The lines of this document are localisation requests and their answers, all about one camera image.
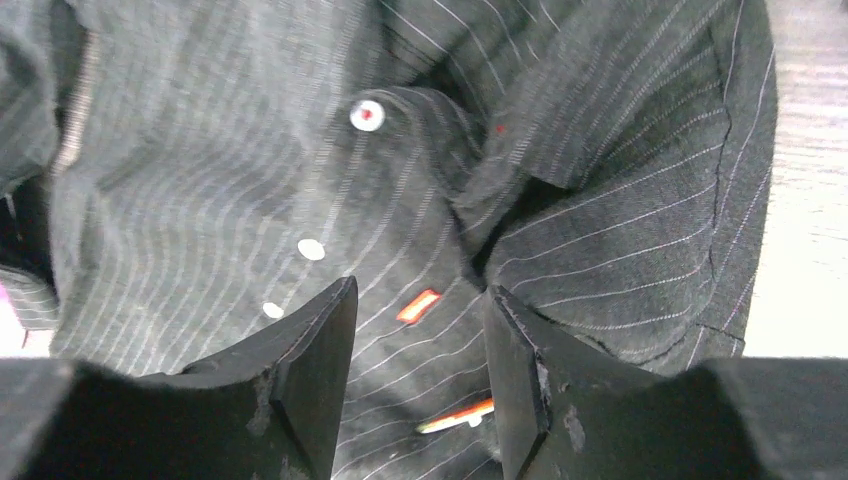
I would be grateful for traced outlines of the orange round brooch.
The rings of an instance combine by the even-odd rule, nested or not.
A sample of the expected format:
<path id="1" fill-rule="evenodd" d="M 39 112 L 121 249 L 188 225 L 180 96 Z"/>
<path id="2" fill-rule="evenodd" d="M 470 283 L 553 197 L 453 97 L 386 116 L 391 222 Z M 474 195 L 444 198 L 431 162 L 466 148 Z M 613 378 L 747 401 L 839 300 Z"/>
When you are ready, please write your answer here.
<path id="1" fill-rule="evenodd" d="M 465 409 L 419 424 L 416 427 L 416 432 L 427 435 L 462 425 L 476 428 L 482 424 L 486 416 L 492 414 L 494 411 L 494 400 L 488 398 Z"/>

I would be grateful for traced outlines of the black pinstriped shirt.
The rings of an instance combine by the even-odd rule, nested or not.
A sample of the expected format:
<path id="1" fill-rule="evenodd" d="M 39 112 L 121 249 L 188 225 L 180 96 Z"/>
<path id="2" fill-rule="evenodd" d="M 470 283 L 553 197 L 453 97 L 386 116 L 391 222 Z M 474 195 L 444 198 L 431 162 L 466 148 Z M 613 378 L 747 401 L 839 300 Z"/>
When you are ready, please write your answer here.
<path id="1" fill-rule="evenodd" d="M 491 286 L 673 375 L 742 353 L 762 1 L 5 1 L 1 281 L 49 351 L 176 372 L 343 276 L 337 479 L 497 479 Z"/>

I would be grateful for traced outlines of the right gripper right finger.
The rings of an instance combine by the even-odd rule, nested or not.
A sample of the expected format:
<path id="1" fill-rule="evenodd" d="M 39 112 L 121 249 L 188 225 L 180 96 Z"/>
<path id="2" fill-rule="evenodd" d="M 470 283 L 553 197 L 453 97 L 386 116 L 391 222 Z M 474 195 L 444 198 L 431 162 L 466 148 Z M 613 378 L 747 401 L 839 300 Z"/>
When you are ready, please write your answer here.
<path id="1" fill-rule="evenodd" d="M 708 360 L 664 377 L 554 327 L 502 287 L 484 316 L 507 479 L 843 479 L 847 364 Z"/>

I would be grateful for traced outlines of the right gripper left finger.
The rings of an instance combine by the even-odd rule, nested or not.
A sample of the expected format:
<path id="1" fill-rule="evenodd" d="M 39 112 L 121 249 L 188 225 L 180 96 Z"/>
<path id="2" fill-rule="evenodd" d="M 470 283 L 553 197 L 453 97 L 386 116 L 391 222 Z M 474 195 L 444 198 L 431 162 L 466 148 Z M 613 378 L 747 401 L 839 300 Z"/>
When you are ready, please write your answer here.
<path id="1" fill-rule="evenodd" d="M 327 479 L 357 316 L 356 280 L 181 372 L 1 363 L 5 479 Z"/>

